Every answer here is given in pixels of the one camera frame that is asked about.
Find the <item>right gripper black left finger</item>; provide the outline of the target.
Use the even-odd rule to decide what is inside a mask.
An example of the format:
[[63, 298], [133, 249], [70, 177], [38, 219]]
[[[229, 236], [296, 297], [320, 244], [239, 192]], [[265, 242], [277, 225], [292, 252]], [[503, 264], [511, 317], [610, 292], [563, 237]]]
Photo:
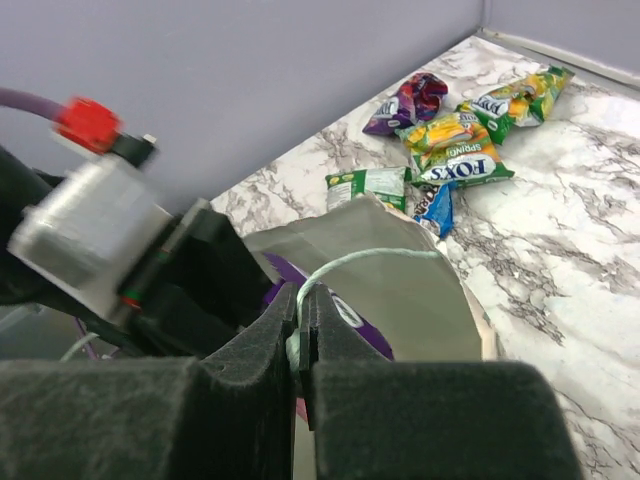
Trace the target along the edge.
[[297, 289], [209, 357], [5, 361], [5, 479], [289, 479]]

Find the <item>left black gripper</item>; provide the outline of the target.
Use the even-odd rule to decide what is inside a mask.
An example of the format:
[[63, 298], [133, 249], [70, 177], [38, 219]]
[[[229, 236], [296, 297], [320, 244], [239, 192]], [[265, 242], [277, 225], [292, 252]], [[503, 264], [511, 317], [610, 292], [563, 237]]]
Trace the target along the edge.
[[204, 358], [251, 325], [274, 295], [229, 218], [199, 199], [125, 277], [124, 328], [137, 355]]

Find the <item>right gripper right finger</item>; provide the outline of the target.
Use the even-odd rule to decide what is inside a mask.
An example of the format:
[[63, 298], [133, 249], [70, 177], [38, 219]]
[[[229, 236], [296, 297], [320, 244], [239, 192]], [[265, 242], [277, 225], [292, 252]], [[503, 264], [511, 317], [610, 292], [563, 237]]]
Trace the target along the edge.
[[324, 360], [305, 337], [321, 479], [579, 479], [555, 394], [521, 362]]

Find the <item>purple berry candy bag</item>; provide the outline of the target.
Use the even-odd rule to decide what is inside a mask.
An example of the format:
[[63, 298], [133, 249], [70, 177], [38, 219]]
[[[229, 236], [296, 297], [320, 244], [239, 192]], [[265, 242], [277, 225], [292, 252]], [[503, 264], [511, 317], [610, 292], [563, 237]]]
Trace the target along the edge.
[[349, 306], [331, 288], [315, 282], [303, 301], [300, 330], [308, 324], [309, 344], [317, 346], [324, 360], [393, 361], [389, 342], [382, 333]]

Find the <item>green paper gift bag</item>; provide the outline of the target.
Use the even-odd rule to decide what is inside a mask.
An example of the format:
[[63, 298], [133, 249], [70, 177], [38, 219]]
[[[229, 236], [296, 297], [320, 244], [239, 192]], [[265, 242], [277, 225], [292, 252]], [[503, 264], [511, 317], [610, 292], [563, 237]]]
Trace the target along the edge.
[[266, 308], [283, 285], [319, 281], [379, 331], [412, 323], [424, 359], [496, 357], [482, 307], [428, 233], [371, 195], [241, 239], [275, 284]]

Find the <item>green white snack packet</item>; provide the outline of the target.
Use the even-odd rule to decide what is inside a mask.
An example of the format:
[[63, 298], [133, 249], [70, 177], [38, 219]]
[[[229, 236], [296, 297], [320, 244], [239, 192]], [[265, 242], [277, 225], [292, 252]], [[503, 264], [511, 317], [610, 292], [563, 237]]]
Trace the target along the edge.
[[406, 184], [410, 178], [410, 170], [404, 166], [327, 175], [327, 209], [332, 210], [358, 196], [371, 193], [387, 207], [405, 213]]

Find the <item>blue Oreo packet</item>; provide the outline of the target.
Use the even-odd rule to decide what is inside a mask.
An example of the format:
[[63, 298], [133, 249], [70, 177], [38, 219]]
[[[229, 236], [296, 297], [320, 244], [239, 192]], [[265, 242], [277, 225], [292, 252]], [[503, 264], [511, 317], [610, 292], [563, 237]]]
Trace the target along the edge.
[[418, 187], [421, 194], [413, 208], [411, 218], [422, 226], [433, 227], [440, 239], [454, 228], [453, 195], [455, 184]]

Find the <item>purple Fox's candy bag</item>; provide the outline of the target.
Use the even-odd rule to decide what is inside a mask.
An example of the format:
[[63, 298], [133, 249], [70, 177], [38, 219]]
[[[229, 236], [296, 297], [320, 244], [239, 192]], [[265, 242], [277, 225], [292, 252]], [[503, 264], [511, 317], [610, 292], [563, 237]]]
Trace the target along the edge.
[[429, 72], [418, 72], [404, 81], [370, 117], [362, 132], [389, 136], [432, 120], [448, 94], [447, 84]]

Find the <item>green yellow Fox's candy bag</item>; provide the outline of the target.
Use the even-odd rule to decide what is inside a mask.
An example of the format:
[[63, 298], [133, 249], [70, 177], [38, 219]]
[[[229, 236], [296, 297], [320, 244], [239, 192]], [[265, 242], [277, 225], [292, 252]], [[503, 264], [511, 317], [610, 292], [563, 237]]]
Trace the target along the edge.
[[514, 126], [543, 124], [573, 78], [574, 73], [566, 67], [551, 66], [476, 99], [463, 101], [456, 110], [473, 113], [493, 143], [502, 145]]

